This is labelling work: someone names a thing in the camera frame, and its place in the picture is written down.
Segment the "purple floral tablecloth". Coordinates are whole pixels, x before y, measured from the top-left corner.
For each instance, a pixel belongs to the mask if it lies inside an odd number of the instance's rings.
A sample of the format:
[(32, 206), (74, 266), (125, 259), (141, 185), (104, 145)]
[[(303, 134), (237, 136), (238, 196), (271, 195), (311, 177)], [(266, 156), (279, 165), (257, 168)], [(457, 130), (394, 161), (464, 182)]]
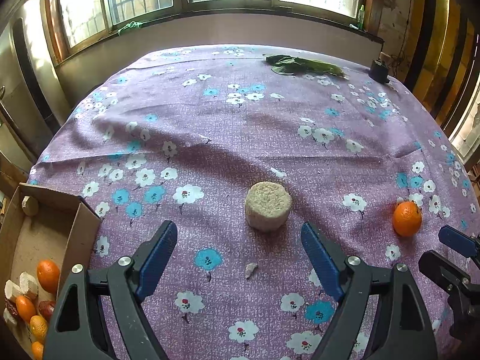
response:
[[(439, 357), (456, 348), (447, 297), (418, 270), (442, 225), (473, 235), (479, 204), (460, 155), (399, 81), (380, 85), (342, 59), (345, 77), (282, 76), (272, 47), (150, 53), (88, 94), (32, 167), (29, 182), (80, 195), (102, 219), (92, 267), (131, 254), (165, 220), (178, 241), (145, 314), (171, 359), (308, 359), (331, 320), (300, 240), (310, 221), (377, 267), (405, 263), (427, 307)], [(251, 186), (292, 198), (274, 232), (245, 216)], [(399, 236), (395, 208), (421, 229)], [(248, 263), (258, 268), (249, 280)]]

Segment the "green leafy vegetable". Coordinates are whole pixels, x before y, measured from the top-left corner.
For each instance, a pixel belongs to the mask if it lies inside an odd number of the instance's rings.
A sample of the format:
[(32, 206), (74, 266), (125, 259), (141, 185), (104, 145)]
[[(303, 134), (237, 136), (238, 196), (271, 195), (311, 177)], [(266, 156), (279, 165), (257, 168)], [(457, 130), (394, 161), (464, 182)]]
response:
[(345, 77), (343, 70), (333, 64), (318, 59), (295, 57), (291, 55), (268, 55), (265, 62), (276, 74), (295, 76), (299, 74), (316, 73), (327, 74), (334, 77)]

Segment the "round white sugarcane piece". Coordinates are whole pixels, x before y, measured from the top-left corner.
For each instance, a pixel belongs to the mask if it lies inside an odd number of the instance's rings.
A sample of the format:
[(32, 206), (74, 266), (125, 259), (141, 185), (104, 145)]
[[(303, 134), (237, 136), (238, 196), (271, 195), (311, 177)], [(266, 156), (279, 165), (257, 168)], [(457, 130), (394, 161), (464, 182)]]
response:
[(269, 233), (287, 221), (292, 198), (278, 183), (262, 181), (250, 187), (245, 199), (247, 223), (255, 230)]

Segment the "orange tangerine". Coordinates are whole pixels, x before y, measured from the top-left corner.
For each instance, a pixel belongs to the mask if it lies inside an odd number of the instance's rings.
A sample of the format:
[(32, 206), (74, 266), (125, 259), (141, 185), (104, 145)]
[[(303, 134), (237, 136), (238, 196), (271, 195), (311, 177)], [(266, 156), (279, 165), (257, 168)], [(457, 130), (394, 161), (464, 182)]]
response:
[(37, 264), (37, 279), (41, 287), (48, 293), (56, 294), (59, 286), (60, 270), (51, 260), (41, 260)]
[(16, 309), (19, 316), (26, 323), (30, 323), (30, 319), (37, 314), (36, 307), (32, 301), (24, 295), (16, 297)]
[(31, 349), (32, 349), (32, 355), (34, 360), (43, 359), (44, 345), (41, 342), (39, 341), (32, 342)]
[(422, 226), (422, 211), (414, 202), (402, 202), (394, 209), (392, 226), (399, 236), (414, 236)]

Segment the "small dark bottle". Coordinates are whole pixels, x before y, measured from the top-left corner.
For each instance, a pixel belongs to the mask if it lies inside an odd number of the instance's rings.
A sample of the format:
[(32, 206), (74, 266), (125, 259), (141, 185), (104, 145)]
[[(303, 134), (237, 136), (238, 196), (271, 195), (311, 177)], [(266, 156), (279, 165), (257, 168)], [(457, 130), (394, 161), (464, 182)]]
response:
[(390, 82), (388, 78), (390, 61), (391, 56), (381, 52), (378, 58), (372, 61), (368, 76), (380, 84), (388, 84)]

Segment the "brown cardboard box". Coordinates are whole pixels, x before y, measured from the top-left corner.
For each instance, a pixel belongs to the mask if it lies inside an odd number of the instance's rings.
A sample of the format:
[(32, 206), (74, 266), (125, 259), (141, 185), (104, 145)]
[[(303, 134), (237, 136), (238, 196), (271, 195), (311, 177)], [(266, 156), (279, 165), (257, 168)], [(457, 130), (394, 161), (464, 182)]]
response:
[[(24, 214), (24, 196), (38, 200), (37, 215)], [(49, 259), (60, 270), (57, 293), (38, 287), (38, 296), (32, 303), (55, 300), (72, 267), (77, 263), (89, 265), (100, 224), (101, 219), (83, 197), (33, 184), (17, 186), (1, 225), (1, 345), (12, 350), (17, 359), (33, 358), (34, 338), (22, 318), (17, 319), (16, 328), (5, 323), (5, 283), (12, 280), (19, 284), (22, 272), (36, 276), (38, 263)]]

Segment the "green cloth on sill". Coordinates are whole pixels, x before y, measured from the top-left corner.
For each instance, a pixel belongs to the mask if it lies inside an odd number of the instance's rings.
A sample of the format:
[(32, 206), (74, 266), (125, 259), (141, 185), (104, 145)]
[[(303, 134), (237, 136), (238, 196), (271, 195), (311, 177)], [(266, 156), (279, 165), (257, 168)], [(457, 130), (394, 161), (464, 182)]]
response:
[(120, 37), (120, 36), (126, 35), (126, 33), (130, 33), (132, 31), (141, 29), (144, 24), (145, 24), (144, 22), (133, 20), (133, 21), (129, 22), (128, 24), (124, 25), (123, 27), (119, 28), (117, 30), (117, 35)]

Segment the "small sugarcane scrap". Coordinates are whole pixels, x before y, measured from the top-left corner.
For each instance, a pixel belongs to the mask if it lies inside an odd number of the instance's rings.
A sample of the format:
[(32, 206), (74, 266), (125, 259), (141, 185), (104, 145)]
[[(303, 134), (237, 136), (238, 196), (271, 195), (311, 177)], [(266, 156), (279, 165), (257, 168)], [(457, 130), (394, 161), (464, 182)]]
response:
[(256, 262), (248, 263), (245, 267), (245, 272), (244, 272), (245, 279), (249, 280), (257, 268), (258, 268), (258, 264)]

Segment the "green bottle on sill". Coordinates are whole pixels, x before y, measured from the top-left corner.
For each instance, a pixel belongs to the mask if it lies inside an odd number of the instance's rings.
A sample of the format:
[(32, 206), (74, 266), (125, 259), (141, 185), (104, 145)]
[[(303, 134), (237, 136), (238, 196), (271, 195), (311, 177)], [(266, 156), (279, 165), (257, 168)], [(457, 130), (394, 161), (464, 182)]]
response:
[(358, 11), (357, 27), (358, 27), (358, 30), (360, 31), (363, 31), (365, 27), (365, 5), (364, 4), (360, 6), (360, 9)]

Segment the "yellowish tangerine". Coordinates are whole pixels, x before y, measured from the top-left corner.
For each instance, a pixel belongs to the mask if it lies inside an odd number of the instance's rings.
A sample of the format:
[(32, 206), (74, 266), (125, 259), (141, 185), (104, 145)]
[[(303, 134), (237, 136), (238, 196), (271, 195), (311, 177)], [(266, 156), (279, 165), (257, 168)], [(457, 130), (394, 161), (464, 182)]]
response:
[(44, 345), (49, 328), (48, 322), (41, 315), (35, 314), (29, 321), (29, 328), (35, 340)]

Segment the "white sugarcane chunk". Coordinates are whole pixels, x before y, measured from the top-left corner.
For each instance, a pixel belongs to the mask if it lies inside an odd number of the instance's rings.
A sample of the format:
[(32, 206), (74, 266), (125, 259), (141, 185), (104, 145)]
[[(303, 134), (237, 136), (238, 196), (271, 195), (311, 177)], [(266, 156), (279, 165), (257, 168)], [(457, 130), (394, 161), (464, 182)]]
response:
[(21, 207), (24, 211), (24, 214), (28, 217), (33, 217), (37, 215), (39, 211), (38, 200), (32, 196), (24, 196)]
[(34, 301), (38, 297), (38, 282), (28, 272), (23, 271), (19, 275), (19, 287), (22, 294), (30, 300)]

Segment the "tall standing air conditioner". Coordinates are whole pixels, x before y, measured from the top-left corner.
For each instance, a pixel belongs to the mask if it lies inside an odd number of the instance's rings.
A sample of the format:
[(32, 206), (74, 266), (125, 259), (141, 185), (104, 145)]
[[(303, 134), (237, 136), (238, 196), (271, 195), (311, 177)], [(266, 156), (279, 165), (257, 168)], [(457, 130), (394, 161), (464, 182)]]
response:
[(1, 33), (1, 121), (36, 160), (71, 111), (48, 50), (41, 0), (28, 0)]

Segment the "white sugarcane cube front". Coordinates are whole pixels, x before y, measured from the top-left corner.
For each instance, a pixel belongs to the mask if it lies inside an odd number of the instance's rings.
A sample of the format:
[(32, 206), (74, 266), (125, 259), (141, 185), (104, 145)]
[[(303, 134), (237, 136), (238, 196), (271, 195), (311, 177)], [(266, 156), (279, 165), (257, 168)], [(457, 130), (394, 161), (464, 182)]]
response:
[(4, 293), (5, 298), (12, 303), (16, 303), (16, 298), (23, 295), (21, 288), (12, 280), (8, 280), (5, 283)]

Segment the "dark red jujube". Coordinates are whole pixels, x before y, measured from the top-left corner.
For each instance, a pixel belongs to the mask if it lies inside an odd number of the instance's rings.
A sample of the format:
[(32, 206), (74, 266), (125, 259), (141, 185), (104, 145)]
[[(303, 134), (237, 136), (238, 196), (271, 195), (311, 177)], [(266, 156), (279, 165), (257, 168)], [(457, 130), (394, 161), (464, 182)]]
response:
[(48, 323), (55, 312), (55, 301), (40, 301), (37, 305), (38, 312)]

